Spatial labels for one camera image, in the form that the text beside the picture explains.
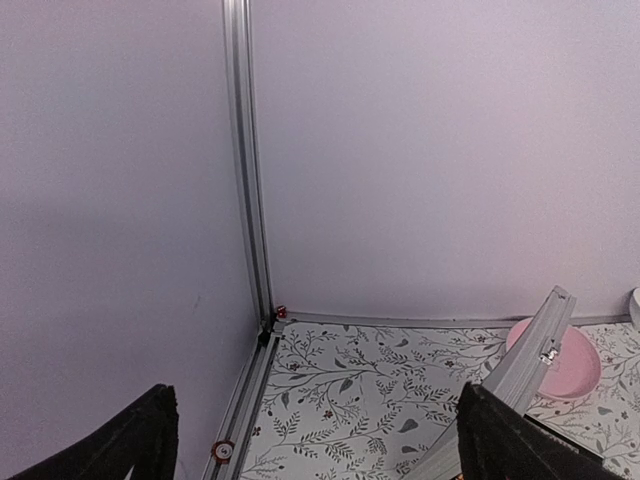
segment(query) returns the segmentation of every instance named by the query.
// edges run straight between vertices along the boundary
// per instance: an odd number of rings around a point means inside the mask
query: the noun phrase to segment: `metal beam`
[[[233,454],[228,463],[218,463],[212,455],[202,480],[234,480],[240,475],[281,335],[281,331],[274,332],[266,346],[258,345],[245,365],[217,437],[217,441],[234,445]]]
[[[262,328],[273,325],[255,131],[249,0],[223,0],[229,110],[252,295]]]
[[[400,318],[400,317],[356,317],[351,315],[329,315],[324,313],[288,312],[287,318],[306,323],[326,323],[332,325],[357,325],[361,327],[394,327],[408,329],[422,328],[511,328],[520,320],[532,315],[503,318]],[[596,317],[571,317],[574,327],[603,325],[609,323],[629,323],[629,315],[604,315]]]

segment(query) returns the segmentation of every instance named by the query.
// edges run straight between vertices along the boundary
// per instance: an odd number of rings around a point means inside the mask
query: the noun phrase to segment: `white wall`
[[[495,317],[640,284],[640,5],[253,2],[278,303]]]
[[[255,345],[218,1],[0,3],[0,477],[176,386],[200,478]]]

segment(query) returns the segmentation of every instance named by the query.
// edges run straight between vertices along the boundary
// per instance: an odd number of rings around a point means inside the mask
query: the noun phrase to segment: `pink bowl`
[[[516,323],[507,336],[507,351],[531,323],[527,318]],[[598,352],[577,328],[569,327],[562,338],[560,354],[542,381],[538,393],[552,400],[576,400],[590,394],[600,382],[602,365]]]

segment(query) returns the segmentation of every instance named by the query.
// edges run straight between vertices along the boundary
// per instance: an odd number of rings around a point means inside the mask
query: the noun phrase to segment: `floral patterned floor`
[[[640,334],[630,324],[582,330],[603,360],[597,391],[536,398],[529,414],[640,480]],[[463,384],[500,361],[507,333],[288,325],[240,478],[401,478],[454,418]]]

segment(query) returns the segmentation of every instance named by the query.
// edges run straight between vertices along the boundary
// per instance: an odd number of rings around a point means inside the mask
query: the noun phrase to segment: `leaf pattern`
[[[603,361],[597,391],[536,397],[528,413],[640,480],[640,334],[582,330]],[[501,360],[508,331],[287,325],[240,478],[400,479],[455,417],[463,384]]]

